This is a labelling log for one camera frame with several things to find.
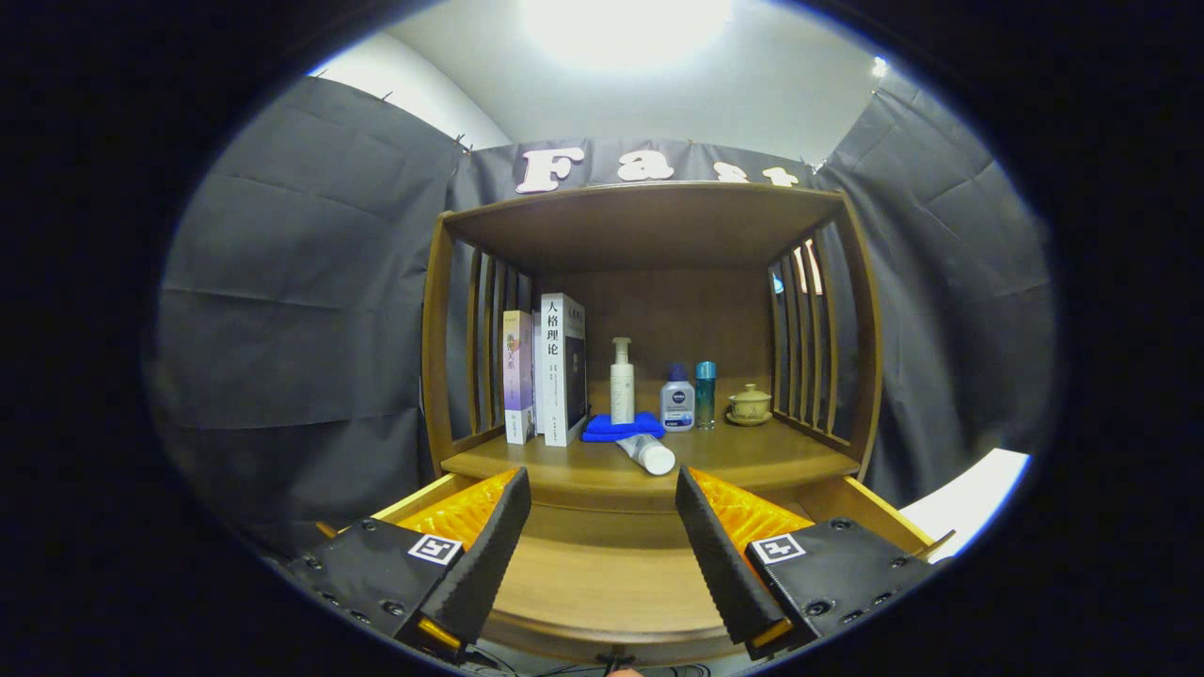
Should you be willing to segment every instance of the bottle cap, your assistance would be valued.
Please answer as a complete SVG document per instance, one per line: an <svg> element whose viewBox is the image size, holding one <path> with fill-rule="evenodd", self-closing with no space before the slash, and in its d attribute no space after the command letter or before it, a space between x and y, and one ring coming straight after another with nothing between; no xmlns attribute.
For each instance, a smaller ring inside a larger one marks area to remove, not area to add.
<svg viewBox="0 0 1204 677"><path fill-rule="evenodd" d="M677 465L677 457L666 447L649 447L644 449L644 470L653 475L665 475Z"/></svg>
<svg viewBox="0 0 1204 677"><path fill-rule="evenodd" d="M631 343L631 338L615 336L610 341L614 343L614 364L627 364L627 346Z"/></svg>

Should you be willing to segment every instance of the white pump bottle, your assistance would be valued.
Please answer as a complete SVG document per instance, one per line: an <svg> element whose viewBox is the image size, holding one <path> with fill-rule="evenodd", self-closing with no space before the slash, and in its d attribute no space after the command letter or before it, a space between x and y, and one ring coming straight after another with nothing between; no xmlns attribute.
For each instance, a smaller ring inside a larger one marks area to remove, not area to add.
<svg viewBox="0 0 1204 677"><path fill-rule="evenodd" d="M631 338L614 338L614 364L610 365L610 423L636 422L636 371L627 363L627 345Z"/></svg>

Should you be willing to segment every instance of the white letter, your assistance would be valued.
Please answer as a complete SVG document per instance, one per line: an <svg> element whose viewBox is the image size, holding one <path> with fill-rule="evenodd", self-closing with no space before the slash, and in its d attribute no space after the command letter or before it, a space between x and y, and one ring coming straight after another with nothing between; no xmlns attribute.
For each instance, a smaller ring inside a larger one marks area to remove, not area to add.
<svg viewBox="0 0 1204 677"><path fill-rule="evenodd" d="M748 183L749 175L744 173L744 170L736 165L730 165L727 163L715 163L715 173L719 176L719 181L727 183Z"/></svg>
<svg viewBox="0 0 1204 677"><path fill-rule="evenodd" d="M560 186L560 182L553 181L549 175L555 173L559 178L565 178L572 167L568 160L576 163L584 160L585 152L580 148L553 148L551 151L527 151L523 153L523 157L527 159L527 171L523 177L523 183L514 192L545 193L555 190Z"/></svg>
<svg viewBox="0 0 1204 677"><path fill-rule="evenodd" d="M772 181L774 186L785 186L786 188L790 188L791 186L798 183L798 177L786 173L786 170L783 167L769 167L761 172L761 175L768 176L769 181Z"/></svg>
<svg viewBox="0 0 1204 677"><path fill-rule="evenodd" d="M673 176L665 155L656 151L632 151L619 158L619 178L624 181L643 181L645 178L668 178Z"/></svg>

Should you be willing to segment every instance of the wooden cabinet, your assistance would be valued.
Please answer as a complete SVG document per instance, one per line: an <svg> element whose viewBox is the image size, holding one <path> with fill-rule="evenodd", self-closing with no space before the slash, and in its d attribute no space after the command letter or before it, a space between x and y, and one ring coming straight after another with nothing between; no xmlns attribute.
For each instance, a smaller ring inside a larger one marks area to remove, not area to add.
<svg viewBox="0 0 1204 677"><path fill-rule="evenodd" d="M834 236L819 237L821 229ZM456 241L473 252L466 318L448 314ZM836 269L840 281L830 275ZM423 311L423 401L441 477L377 517L399 520L441 495L527 467L533 506L488 638L573 661L621 646L643 665L742 650L724 630L674 511L677 471L650 476L614 443L506 443L495 393L500 314L530 310L519 288L531 299L565 292L585 306L591 413L607 412L613 336L632 338L637 411L657 411L667 363L713 360L719 420L715 430L666 435L679 464L810 519L851 517L907 551L932 543L858 482L881 396L880 335L864 240L843 194L665 182L447 212L435 226ZM842 317L855 318L851 345L837 340ZM467 325L472 430L459 440L448 406L449 319ZM855 387L844 398L843 351L856 355ZM744 383L774 396L774 418L761 426L722 419L727 395Z"/></svg>

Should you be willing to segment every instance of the white tube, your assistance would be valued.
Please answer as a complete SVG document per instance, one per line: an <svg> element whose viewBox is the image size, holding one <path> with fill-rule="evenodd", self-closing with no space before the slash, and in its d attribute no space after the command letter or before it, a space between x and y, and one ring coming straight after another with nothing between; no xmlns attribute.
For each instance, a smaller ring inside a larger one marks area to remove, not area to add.
<svg viewBox="0 0 1204 677"><path fill-rule="evenodd" d="M619 446L627 452L631 460L638 463L644 470L653 475L665 475L673 470L677 457L665 448L656 437L644 432L619 440Z"/></svg>

